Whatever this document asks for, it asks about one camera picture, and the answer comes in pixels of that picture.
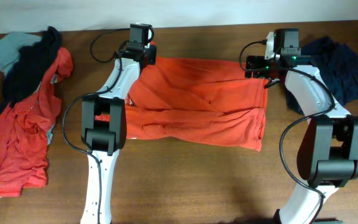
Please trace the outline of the red t-shirt with white print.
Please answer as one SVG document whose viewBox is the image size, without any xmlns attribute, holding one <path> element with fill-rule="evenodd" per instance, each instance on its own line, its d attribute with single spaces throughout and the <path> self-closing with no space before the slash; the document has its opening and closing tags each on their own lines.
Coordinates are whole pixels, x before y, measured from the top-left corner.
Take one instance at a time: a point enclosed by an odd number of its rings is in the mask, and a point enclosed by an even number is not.
<svg viewBox="0 0 358 224">
<path fill-rule="evenodd" d="M 245 78 L 236 62 L 157 57 L 126 98 L 128 139 L 162 139 L 259 151 L 266 79 Z"/>
</svg>

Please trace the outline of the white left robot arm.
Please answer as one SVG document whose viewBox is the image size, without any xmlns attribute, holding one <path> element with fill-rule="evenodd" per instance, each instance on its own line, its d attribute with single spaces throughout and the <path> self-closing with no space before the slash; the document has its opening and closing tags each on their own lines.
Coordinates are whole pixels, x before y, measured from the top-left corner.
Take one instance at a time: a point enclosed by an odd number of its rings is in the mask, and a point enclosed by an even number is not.
<svg viewBox="0 0 358 224">
<path fill-rule="evenodd" d="M 142 70 L 155 64 L 157 47 L 152 42 L 136 49 L 129 43 L 117 54 L 114 68 L 98 94 L 86 96 L 81 103 L 81 140 L 89 153 L 81 224 L 112 222 L 114 166 L 127 136 L 125 99 Z"/>
</svg>

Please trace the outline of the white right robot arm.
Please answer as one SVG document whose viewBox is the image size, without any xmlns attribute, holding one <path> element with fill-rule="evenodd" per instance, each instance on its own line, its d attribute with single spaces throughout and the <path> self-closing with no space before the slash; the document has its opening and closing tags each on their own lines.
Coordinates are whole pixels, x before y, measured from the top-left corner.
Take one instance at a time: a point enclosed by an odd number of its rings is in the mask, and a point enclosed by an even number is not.
<svg viewBox="0 0 358 224">
<path fill-rule="evenodd" d="M 288 125 L 279 140 L 284 169 L 296 186 L 287 203 L 276 210 L 273 223 L 319 223 L 327 199 L 358 178 L 358 116 L 337 102 L 310 56 L 248 56 L 241 63 L 247 78 L 266 78 L 267 87 L 283 82 L 304 116 Z M 285 161 L 283 142 L 289 130 L 306 121 L 298 150 L 296 178 Z"/>
</svg>

